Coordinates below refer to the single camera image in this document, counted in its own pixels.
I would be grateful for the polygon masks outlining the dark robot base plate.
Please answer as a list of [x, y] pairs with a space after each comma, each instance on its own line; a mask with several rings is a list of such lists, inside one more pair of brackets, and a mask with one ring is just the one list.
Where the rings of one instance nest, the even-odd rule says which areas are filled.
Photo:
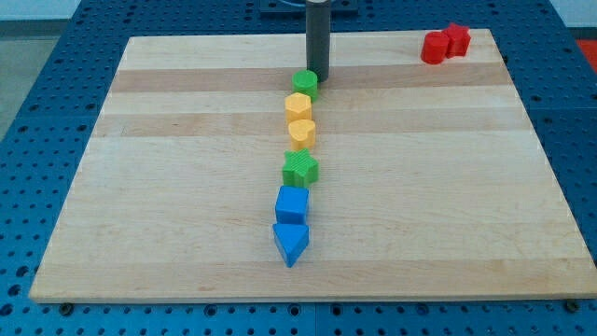
[[[257, 0], [261, 14], [303, 13], [305, 0]], [[331, 0], [330, 8], [333, 13], [355, 13], [359, 8], [358, 0]]]

